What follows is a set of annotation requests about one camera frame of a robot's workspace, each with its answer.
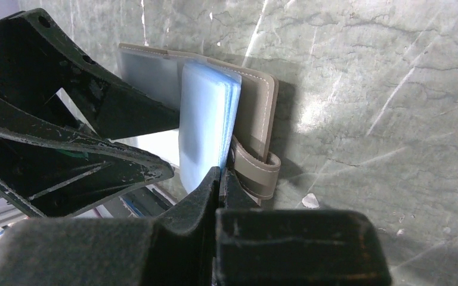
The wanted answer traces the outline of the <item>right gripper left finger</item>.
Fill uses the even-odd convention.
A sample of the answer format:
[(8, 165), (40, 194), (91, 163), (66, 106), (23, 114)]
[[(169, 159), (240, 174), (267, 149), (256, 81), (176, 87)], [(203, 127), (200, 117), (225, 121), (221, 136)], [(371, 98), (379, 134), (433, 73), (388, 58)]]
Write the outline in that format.
[(219, 177), (157, 217), (19, 222), (0, 240), (0, 285), (209, 285)]

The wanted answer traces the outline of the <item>beige card holder wallet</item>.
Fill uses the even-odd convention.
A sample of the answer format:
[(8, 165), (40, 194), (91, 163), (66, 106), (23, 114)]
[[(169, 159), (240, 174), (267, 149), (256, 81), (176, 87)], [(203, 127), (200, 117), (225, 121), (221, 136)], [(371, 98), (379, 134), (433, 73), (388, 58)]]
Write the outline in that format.
[(187, 192), (211, 167), (230, 169), (255, 201), (273, 197), (281, 168), (270, 152), (278, 80), (262, 71), (191, 52), (121, 43), (121, 78), (180, 113), (180, 125), (125, 143), (180, 171)]

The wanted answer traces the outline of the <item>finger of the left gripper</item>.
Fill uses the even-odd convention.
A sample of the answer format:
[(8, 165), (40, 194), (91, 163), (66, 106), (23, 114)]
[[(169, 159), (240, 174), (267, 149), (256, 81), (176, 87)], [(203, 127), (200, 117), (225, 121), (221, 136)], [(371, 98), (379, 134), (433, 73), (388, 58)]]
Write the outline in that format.
[(0, 197), (30, 217), (76, 216), (173, 174), (150, 152), (72, 129), (0, 127)]
[(42, 8), (0, 19), (0, 98), (62, 127), (76, 119), (64, 90), (95, 133), (122, 139), (175, 129), (180, 114), (106, 70)]

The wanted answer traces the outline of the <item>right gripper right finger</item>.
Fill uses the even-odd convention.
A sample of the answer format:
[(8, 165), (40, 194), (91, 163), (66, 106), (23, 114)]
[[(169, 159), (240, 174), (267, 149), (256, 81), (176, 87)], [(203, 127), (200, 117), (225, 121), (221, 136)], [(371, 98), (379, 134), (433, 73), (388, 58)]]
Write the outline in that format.
[(376, 228), (352, 210), (266, 210), (225, 170), (215, 213), (218, 285), (391, 285)]

